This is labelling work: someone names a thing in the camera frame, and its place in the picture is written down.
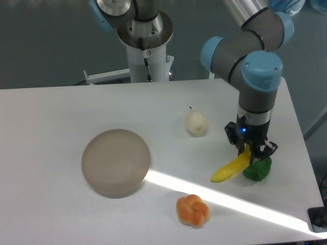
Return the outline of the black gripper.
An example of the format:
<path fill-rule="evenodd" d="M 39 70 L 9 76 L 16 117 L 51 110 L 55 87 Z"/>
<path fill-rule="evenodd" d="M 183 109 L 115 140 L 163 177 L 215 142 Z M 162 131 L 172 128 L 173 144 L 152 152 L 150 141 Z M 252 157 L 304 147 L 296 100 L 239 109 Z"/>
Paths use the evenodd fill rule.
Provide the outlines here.
<path fill-rule="evenodd" d="M 243 153 L 245 143 L 250 144 L 250 165 L 255 159 L 262 161 L 270 157 L 278 149 L 278 145 L 267 141 L 269 122 L 261 125 L 251 125 L 246 122 L 246 117 L 238 117 L 236 123 L 230 121 L 224 128 L 229 143 L 238 150 L 238 155 Z"/>

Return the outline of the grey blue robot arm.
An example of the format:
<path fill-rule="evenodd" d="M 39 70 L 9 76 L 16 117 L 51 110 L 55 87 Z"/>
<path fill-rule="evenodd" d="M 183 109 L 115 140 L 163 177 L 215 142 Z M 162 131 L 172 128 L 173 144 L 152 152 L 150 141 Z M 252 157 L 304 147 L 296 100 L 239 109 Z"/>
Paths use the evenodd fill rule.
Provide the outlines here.
<path fill-rule="evenodd" d="M 239 153 L 265 160 L 277 149 L 267 138 L 283 64 L 274 51 L 293 35 L 291 18 L 273 12 L 263 1 L 226 1 L 242 33 L 232 40 L 210 38 L 201 49 L 202 65 L 239 91 L 237 120 L 225 127 Z M 90 1 L 95 20 L 116 30 L 128 50 L 132 82 L 169 80 L 166 44 L 173 35 L 170 17 L 158 1 Z"/>

